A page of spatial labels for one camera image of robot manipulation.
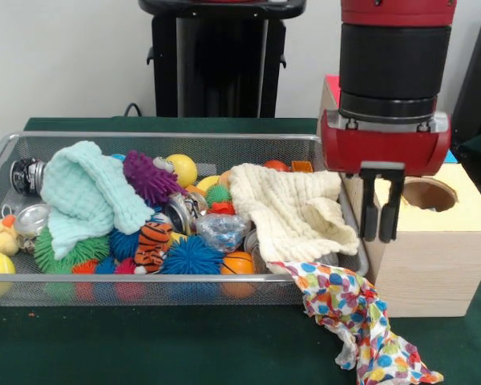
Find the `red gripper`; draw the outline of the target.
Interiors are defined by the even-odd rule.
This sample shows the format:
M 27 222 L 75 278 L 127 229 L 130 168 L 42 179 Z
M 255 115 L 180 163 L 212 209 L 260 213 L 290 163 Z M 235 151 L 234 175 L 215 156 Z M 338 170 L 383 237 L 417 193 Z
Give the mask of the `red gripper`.
M 337 110 L 321 117 L 321 144 L 325 166 L 335 172 L 360 173 L 362 212 L 360 238 L 374 241 L 378 208 L 374 203 L 374 169 L 401 169 L 406 176 L 432 176 L 442 166 L 451 144 L 451 119 L 444 112 L 420 124 L 377 124 L 346 118 Z M 388 201 L 383 205 L 379 240 L 397 237 L 404 176 L 390 179 Z

